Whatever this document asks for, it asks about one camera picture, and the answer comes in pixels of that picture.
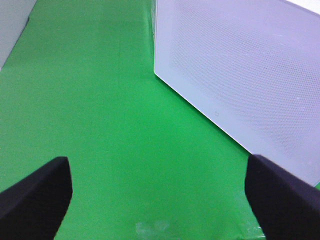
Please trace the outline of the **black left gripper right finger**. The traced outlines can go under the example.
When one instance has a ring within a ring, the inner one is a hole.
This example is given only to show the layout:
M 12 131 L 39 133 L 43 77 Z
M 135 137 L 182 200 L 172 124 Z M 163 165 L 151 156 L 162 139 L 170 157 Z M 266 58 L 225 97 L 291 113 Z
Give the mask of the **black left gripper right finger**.
M 244 192 L 267 240 L 320 238 L 320 191 L 264 156 L 248 157 Z

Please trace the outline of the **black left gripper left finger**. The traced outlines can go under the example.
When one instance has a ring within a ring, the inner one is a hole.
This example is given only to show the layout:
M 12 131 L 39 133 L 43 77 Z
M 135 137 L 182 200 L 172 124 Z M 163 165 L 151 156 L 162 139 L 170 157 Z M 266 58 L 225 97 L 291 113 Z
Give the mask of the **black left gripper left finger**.
M 0 194 L 2 240 L 52 240 L 73 196 L 66 156 L 56 157 Z

